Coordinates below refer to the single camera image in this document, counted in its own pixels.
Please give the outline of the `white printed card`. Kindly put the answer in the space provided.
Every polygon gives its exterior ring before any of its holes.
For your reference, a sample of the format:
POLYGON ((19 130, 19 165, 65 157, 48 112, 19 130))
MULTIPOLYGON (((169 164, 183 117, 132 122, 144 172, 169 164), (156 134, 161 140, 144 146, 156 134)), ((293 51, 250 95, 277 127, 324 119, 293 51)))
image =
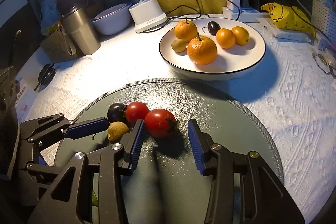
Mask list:
POLYGON ((23 77, 19 78, 18 81, 20 89, 15 102, 15 110, 18 122, 22 123, 26 120, 37 94, 32 88, 30 88, 23 77))

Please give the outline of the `brown longan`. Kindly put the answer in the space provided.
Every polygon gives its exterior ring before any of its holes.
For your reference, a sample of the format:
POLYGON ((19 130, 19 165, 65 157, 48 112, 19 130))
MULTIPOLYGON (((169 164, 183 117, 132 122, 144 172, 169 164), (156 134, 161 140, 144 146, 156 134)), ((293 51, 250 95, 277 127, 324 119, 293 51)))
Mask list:
POLYGON ((171 48, 176 53, 184 52, 187 48, 187 42, 185 42, 183 39, 175 39, 171 43, 171 48))
POLYGON ((128 126, 123 122, 110 123, 108 127, 108 141, 110 143, 119 142, 123 135, 129 132, 128 126))

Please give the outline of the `lavender stacked bowls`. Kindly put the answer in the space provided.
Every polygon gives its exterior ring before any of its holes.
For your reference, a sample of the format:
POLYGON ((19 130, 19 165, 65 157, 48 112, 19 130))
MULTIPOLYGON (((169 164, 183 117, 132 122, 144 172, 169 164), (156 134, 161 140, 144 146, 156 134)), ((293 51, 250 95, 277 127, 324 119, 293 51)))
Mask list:
POLYGON ((123 31, 130 24, 129 8, 132 4, 132 2, 121 3, 99 13, 91 19, 94 28, 106 36, 123 31))

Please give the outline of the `red tomato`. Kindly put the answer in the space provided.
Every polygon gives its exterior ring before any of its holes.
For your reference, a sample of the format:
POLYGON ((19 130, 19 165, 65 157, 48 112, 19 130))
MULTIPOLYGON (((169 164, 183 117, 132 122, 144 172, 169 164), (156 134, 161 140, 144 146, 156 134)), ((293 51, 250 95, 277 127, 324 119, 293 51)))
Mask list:
POLYGON ((147 113, 145 126, 154 138, 168 138, 178 132, 179 121, 165 109, 154 109, 147 113))
POLYGON ((132 102, 128 104, 125 117, 129 124, 134 125, 138 119, 144 120, 149 108, 142 102, 132 102))

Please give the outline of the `green leaf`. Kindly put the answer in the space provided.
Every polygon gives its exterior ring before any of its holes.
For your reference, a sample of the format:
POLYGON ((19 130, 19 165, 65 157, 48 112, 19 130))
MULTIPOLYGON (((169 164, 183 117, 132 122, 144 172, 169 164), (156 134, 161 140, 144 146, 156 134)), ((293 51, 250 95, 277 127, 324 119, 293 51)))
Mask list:
POLYGON ((98 198, 94 190, 92 191, 92 205, 98 207, 98 198))

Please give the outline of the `black round object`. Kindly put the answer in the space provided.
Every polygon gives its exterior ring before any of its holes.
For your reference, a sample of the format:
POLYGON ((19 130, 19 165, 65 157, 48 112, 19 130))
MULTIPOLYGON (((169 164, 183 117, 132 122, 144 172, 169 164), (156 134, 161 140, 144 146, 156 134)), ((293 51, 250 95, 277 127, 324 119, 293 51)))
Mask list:
POLYGON ((54 68, 55 64, 46 64, 40 71, 38 75, 38 84, 34 88, 37 91, 40 86, 47 86, 55 76, 56 70, 54 68))

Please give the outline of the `dark plum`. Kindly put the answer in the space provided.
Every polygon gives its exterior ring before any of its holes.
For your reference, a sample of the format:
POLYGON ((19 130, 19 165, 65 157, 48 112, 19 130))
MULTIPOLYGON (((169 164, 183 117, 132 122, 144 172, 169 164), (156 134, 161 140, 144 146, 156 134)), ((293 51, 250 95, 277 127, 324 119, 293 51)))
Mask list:
POLYGON ((107 119, 110 123, 113 122, 123 122, 127 123, 125 112, 126 112, 127 105, 123 103, 113 103, 109 106, 107 112, 107 119))

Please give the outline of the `dark cherry with stem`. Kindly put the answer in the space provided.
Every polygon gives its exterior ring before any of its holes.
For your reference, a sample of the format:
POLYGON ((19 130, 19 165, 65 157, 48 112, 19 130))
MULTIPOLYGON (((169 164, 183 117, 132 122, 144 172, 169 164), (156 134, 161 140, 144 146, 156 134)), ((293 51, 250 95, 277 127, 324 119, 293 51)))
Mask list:
POLYGON ((216 36, 217 32, 221 29, 220 25, 215 21, 210 21, 206 26, 202 27, 203 32, 205 32, 205 28, 212 36, 216 36))

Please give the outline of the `large orange with leaf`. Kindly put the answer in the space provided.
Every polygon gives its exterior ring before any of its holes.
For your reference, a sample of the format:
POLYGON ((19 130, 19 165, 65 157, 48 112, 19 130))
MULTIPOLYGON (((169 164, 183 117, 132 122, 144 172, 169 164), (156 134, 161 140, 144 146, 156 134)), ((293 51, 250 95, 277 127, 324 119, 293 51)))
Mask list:
POLYGON ((209 65, 214 62, 218 55, 215 42, 197 33, 187 46, 189 59, 196 65, 209 65))

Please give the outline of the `small orange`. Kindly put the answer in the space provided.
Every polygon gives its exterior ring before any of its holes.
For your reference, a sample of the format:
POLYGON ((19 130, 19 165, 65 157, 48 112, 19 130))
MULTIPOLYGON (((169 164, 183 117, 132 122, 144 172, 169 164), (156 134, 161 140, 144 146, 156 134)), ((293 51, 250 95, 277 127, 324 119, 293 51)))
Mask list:
POLYGON ((218 44, 225 50, 232 48, 236 43, 234 33, 226 28, 221 28, 216 34, 218 44))
POLYGON ((232 33, 234 34, 236 38, 236 44, 240 46, 245 46, 249 43, 250 35, 248 31, 240 26, 236 26, 232 28, 232 33))

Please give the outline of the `blue plastic bag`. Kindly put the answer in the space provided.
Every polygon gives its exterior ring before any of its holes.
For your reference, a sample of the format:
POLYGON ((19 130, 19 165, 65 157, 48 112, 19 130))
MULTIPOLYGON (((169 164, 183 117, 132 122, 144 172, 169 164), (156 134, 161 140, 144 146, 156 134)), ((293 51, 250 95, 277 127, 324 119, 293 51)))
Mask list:
POLYGON ((41 1, 41 33, 49 36, 60 25, 60 11, 57 7, 57 0, 41 1))

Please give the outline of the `white power strip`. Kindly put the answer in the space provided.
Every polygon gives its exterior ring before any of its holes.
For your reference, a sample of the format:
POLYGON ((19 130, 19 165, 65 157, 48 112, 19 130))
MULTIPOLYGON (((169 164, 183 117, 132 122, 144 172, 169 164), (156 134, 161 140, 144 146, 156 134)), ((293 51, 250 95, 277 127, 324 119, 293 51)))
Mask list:
POLYGON ((228 7, 223 7, 223 16, 227 19, 236 20, 238 18, 239 22, 244 23, 254 23, 258 22, 259 18, 269 18, 267 12, 259 12, 251 7, 242 8, 240 12, 232 11, 228 7))

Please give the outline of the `yellow duck bag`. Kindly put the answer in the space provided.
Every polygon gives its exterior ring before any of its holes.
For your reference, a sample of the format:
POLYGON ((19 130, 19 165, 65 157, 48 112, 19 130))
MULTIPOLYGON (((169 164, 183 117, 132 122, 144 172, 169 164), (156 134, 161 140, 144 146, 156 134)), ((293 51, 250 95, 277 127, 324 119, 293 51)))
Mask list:
POLYGON ((276 27, 283 30, 305 32, 315 37, 315 29, 310 25, 309 18, 298 7, 271 2, 262 5, 260 9, 268 12, 276 27))

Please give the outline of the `white textured tablecloth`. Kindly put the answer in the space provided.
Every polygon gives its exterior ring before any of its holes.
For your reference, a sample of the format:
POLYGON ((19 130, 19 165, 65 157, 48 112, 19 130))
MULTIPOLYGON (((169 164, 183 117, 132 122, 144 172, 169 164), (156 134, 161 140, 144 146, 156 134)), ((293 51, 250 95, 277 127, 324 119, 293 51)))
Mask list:
MULTIPOLYGON (((266 43, 261 63, 239 79, 213 86, 246 105, 264 124, 280 153, 285 186, 311 222, 335 188, 335 79, 322 71, 309 44, 276 39, 258 23, 253 27, 266 43)), ((176 77, 158 50, 165 32, 138 34, 130 27, 103 37, 94 54, 57 65, 27 118, 55 113, 74 118, 112 89, 176 77)))

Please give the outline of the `small keychain cluster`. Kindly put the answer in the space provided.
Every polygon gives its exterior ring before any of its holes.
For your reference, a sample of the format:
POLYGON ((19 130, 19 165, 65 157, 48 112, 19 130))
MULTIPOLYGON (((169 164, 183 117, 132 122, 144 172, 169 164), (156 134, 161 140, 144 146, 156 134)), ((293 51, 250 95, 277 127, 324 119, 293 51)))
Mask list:
POLYGON ((333 55, 325 51, 316 51, 315 48, 310 48, 310 52, 317 67, 326 75, 331 75, 335 79, 335 58, 333 55))

